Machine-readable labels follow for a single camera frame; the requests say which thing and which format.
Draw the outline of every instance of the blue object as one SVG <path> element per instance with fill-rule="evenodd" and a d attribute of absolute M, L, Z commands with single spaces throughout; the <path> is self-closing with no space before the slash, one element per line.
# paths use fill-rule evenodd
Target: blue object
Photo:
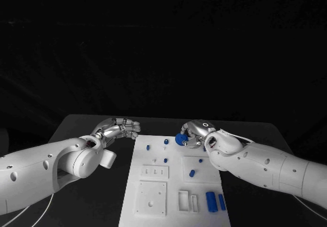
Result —
<path fill-rule="evenodd" d="M 217 212 L 215 192 L 206 193 L 206 203 L 209 212 Z"/>
<path fill-rule="evenodd" d="M 220 202 L 220 207 L 222 207 L 222 210 L 226 210 L 226 207 L 225 207 L 225 202 L 223 202 L 223 195 L 219 194 L 219 202 Z"/>
<path fill-rule="evenodd" d="M 196 171 L 191 169 L 189 176 L 193 177 L 194 173 L 196 173 Z"/>
<path fill-rule="evenodd" d="M 177 143 L 177 145 L 180 145 L 180 146 L 183 146 L 184 144 L 183 144 L 183 141 L 189 141 L 189 137 L 187 137 L 187 135 L 186 134 L 177 134 L 176 135 L 176 143 Z"/>

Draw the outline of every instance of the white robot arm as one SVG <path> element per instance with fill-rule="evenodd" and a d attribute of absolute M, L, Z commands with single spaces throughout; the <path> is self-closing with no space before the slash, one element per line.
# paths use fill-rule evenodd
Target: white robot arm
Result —
<path fill-rule="evenodd" d="M 186 130 L 193 137 L 190 141 Z M 193 120 L 183 125 L 176 142 L 190 148 L 203 144 L 212 165 L 220 171 L 229 171 L 253 185 L 292 194 L 327 209 L 327 166 L 246 138 L 239 137 L 249 143 L 240 143 L 236 137 L 217 131 L 207 121 Z"/>
<path fill-rule="evenodd" d="M 91 135 L 63 140 L 0 157 L 0 215 L 56 193 L 86 178 L 98 165 L 111 168 L 115 153 L 105 148 L 115 138 L 137 138 L 140 123 L 117 118 L 102 121 Z"/>

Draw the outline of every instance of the blue disc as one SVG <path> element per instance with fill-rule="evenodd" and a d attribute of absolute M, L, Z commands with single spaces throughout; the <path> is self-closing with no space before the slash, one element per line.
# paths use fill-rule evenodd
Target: blue disc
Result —
<path fill-rule="evenodd" d="M 183 146 L 184 144 L 183 144 L 183 141 L 189 141 L 189 137 L 187 137 L 187 135 L 186 134 L 177 134 L 176 135 L 176 143 L 177 143 L 177 145 L 180 145 L 180 146 Z"/>

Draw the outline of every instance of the table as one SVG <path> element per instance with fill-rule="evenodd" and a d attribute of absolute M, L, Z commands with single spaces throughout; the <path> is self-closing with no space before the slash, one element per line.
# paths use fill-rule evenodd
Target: table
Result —
<path fill-rule="evenodd" d="M 69 115 L 50 142 L 89 135 L 96 124 L 109 117 L 128 118 L 141 123 L 141 135 L 176 136 L 190 119 L 141 118 L 125 116 Z M 249 138 L 292 154 L 276 127 L 261 122 L 210 121 L 216 129 Z M 115 140 L 109 150 L 117 153 L 111 169 L 99 166 L 86 179 L 79 179 L 55 193 L 50 207 L 37 226 L 117 227 L 125 195 L 125 184 L 134 141 Z M 220 172 L 230 225 L 238 226 L 327 226 L 325 221 L 300 204 L 295 198 L 271 191 Z M 47 206 L 50 197 L 30 206 L 13 226 L 32 226 Z M 20 211 L 0 216 L 0 226 Z"/>

